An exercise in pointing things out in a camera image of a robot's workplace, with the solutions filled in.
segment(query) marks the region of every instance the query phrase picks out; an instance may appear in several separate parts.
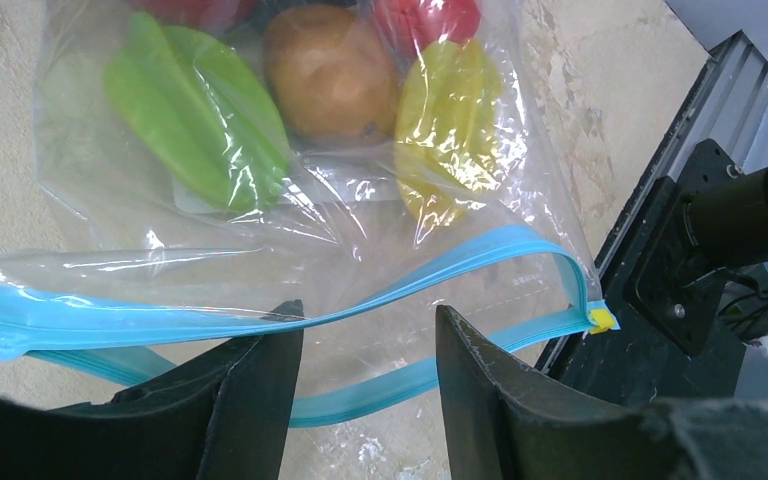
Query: gray floor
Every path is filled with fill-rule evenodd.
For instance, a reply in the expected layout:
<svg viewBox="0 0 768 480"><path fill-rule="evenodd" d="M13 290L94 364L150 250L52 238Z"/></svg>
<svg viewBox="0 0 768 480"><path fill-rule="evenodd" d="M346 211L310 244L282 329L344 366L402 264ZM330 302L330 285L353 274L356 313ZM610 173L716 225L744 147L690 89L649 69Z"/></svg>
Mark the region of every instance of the gray floor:
<svg viewBox="0 0 768 480"><path fill-rule="evenodd" d="M706 59L660 0L523 0L544 121L597 251ZM31 82L41 1L0 0L0 254L60 249L34 185ZM200 345L163 347L181 360ZM526 358L535 358L531 350ZM0 395L40 407L104 401L114 385L32 359L0 364ZM446 478L439 398L290 433L285 478Z"/></svg>

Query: plastic bag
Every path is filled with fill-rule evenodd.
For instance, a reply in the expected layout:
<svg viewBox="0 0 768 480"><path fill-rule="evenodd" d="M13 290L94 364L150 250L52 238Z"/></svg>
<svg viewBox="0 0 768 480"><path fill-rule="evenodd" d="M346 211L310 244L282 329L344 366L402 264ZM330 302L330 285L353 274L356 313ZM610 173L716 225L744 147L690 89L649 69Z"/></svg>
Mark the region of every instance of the plastic bag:
<svg viewBox="0 0 768 480"><path fill-rule="evenodd" d="M171 367L137 347L309 328L314 426L433 388L441 303L509 350L616 327L513 2L249 3L49 2L39 181L78 253L0 259L0 359L135 383Z"/></svg>

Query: toy fruit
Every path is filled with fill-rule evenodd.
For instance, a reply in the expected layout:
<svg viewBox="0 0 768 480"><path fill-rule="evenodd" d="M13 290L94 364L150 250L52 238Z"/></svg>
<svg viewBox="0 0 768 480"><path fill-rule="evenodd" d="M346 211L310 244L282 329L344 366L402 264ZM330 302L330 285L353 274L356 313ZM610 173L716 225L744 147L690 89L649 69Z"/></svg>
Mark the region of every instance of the toy fruit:
<svg viewBox="0 0 768 480"><path fill-rule="evenodd" d="M157 158L212 206L264 210L283 191L290 148L278 110L243 60L210 35L134 14L104 90Z"/></svg>
<svg viewBox="0 0 768 480"><path fill-rule="evenodd" d="M166 23L221 33L245 18L257 0L128 0L128 3Z"/></svg>
<svg viewBox="0 0 768 480"><path fill-rule="evenodd" d="M481 23L475 0L375 0L372 12L390 44L410 58L436 41L462 44Z"/></svg>
<svg viewBox="0 0 768 480"><path fill-rule="evenodd" d="M408 73L394 163L402 199L424 227L451 224L475 193L498 188L500 94L499 72L475 40L432 43Z"/></svg>
<svg viewBox="0 0 768 480"><path fill-rule="evenodd" d="M339 7L294 7L275 18L263 43L269 86L298 134L337 145L392 134L398 73L371 24Z"/></svg>

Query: red toy fruit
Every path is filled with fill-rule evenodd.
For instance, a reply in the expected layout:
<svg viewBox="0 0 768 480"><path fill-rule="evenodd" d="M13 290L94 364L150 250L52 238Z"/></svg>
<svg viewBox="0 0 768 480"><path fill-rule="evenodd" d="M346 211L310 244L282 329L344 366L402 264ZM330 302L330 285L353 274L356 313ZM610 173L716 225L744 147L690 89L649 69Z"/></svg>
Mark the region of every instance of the red toy fruit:
<svg viewBox="0 0 768 480"><path fill-rule="evenodd" d="M242 20L257 0L128 0L158 20L221 33Z"/></svg>
<svg viewBox="0 0 768 480"><path fill-rule="evenodd" d="M481 23L475 0L375 0L372 11L390 45L408 57L438 40L463 44Z"/></svg>

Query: brown toy fruit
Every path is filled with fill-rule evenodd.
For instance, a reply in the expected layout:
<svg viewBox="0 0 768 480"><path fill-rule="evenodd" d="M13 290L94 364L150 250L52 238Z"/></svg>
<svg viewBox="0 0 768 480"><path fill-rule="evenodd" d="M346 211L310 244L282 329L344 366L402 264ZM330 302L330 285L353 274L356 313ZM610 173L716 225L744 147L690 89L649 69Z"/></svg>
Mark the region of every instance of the brown toy fruit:
<svg viewBox="0 0 768 480"><path fill-rule="evenodd" d="M398 72L371 24L339 7L294 7L272 21L263 45L266 79L296 133L332 145L393 133Z"/></svg>

